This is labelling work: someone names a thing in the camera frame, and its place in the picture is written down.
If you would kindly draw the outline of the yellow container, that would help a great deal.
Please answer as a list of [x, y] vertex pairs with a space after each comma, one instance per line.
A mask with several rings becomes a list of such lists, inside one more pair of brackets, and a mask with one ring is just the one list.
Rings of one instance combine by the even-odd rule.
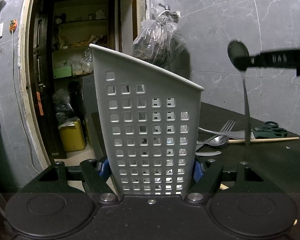
[[58, 126], [65, 152], [81, 151], [86, 143], [79, 118], [71, 118]]

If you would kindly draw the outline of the wall faucet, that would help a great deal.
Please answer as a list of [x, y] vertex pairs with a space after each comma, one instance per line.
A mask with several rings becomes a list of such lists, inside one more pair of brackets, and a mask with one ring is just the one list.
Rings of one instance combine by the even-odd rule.
[[164, 0], [151, 0], [151, 16], [153, 19], [159, 16], [167, 16], [174, 23], [178, 23], [180, 12], [172, 11], [171, 7]]

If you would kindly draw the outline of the metal spoon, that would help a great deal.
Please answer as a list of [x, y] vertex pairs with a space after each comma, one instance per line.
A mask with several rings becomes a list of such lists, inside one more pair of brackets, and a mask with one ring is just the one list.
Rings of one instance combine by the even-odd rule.
[[212, 139], [207, 139], [205, 141], [198, 141], [197, 145], [209, 145], [212, 147], [218, 147], [227, 144], [229, 137], [226, 135], [218, 135]]

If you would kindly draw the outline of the orange wall hook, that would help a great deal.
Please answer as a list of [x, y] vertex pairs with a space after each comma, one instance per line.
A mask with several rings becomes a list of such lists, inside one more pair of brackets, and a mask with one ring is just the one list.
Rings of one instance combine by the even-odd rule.
[[18, 26], [18, 22], [16, 19], [13, 19], [10, 21], [10, 25], [9, 25], [9, 31], [11, 33], [14, 33], [17, 29], [17, 26]]

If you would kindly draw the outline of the butter knife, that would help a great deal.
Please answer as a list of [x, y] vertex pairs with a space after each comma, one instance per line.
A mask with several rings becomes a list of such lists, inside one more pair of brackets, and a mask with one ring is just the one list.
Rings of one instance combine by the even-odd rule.
[[220, 155], [221, 153], [222, 153], [221, 151], [196, 152], [196, 155], [201, 157], [211, 157], [211, 156]]

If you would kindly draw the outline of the plastic bag of dark contents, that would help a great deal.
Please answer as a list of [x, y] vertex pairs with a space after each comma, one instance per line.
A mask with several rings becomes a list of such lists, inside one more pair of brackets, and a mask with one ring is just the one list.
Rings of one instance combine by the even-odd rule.
[[141, 33], [133, 41], [132, 56], [165, 68], [184, 50], [179, 25], [161, 15], [141, 22]]

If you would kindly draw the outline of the green handled scissors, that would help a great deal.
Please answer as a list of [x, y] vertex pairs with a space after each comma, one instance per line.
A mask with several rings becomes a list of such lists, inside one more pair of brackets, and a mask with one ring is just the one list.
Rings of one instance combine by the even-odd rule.
[[255, 139], [275, 139], [285, 138], [288, 131], [274, 121], [266, 121], [262, 126], [252, 129]]

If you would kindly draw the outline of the green box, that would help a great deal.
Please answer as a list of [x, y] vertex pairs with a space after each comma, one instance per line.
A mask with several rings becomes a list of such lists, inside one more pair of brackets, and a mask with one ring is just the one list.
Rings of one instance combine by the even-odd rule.
[[54, 79], [59, 79], [59, 78], [69, 77], [69, 76], [72, 76], [71, 67], [61, 67], [53, 70]]

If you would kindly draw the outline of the wooden chopstick long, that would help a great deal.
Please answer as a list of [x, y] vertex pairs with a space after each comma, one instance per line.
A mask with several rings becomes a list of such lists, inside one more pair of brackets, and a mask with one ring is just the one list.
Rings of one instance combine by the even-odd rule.
[[[263, 142], [279, 142], [279, 141], [292, 141], [299, 140], [299, 137], [286, 137], [286, 138], [270, 138], [270, 139], [251, 139], [251, 143], [263, 143]], [[244, 139], [241, 140], [228, 140], [230, 144], [242, 144], [245, 143]]]

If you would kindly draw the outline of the metal fork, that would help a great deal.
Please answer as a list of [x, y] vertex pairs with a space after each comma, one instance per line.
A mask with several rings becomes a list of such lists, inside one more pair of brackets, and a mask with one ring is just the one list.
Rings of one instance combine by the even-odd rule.
[[[226, 122], [226, 124], [222, 127], [222, 129], [219, 131], [219, 132], [226, 132], [226, 131], [231, 131], [232, 130], [232, 128], [234, 127], [234, 125], [235, 125], [235, 121], [233, 121], [233, 120], [228, 120], [227, 122]], [[198, 151], [200, 148], [202, 148], [204, 145], [197, 145], [196, 146], [196, 150]]]

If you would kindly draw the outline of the white perforated utensil basket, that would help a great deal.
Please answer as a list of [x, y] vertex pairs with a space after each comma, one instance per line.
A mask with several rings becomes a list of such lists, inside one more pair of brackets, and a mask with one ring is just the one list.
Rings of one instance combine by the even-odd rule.
[[119, 195], [181, 195], [190, 188], [202, 86], [91, 44], [98, 114]]

